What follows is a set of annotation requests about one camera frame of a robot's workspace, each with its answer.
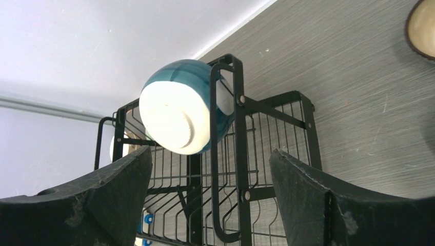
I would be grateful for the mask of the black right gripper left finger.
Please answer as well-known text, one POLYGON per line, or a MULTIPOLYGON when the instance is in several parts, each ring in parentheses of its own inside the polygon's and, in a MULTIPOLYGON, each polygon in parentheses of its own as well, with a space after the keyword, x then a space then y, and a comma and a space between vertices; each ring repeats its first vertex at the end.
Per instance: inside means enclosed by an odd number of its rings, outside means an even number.
POLYGON ((147 146, 33 196, 1 199, 1 245, 134 245, 152 172, 147 146))

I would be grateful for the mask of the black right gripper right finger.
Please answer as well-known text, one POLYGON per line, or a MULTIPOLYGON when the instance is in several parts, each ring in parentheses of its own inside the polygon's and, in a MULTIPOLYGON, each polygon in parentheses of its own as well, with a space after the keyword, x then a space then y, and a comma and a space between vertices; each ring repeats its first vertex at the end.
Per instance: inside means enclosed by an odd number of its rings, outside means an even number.
POLYGON ((434 198, 368 190, 276 149, 269 160, 288 245, 434 245, 434 198))

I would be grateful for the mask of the teal bowl white base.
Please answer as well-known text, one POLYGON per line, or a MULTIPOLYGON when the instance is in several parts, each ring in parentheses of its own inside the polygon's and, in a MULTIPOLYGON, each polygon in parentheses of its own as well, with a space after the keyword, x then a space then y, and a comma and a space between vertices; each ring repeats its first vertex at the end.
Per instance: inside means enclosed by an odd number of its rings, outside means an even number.
POLYGON ((215 112, 218 140, 234 121, 231 85, 214 79, 216 108, 210 106, 212 66, 195 59, 165 65, 144 84, 139 97, 141 121, 150 136, 167 150, 192 155, 210 149, 210 113, 215 112))

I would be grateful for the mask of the dark blue glazed bowl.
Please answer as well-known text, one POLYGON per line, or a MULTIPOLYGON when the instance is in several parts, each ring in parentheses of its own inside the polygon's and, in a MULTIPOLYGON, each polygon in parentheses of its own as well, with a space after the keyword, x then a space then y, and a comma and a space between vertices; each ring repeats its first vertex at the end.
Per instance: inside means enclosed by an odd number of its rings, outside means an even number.
POLYGON ((434 0, 419 0, 410 10, 404 28, 409 48, 434 63, 434 0))

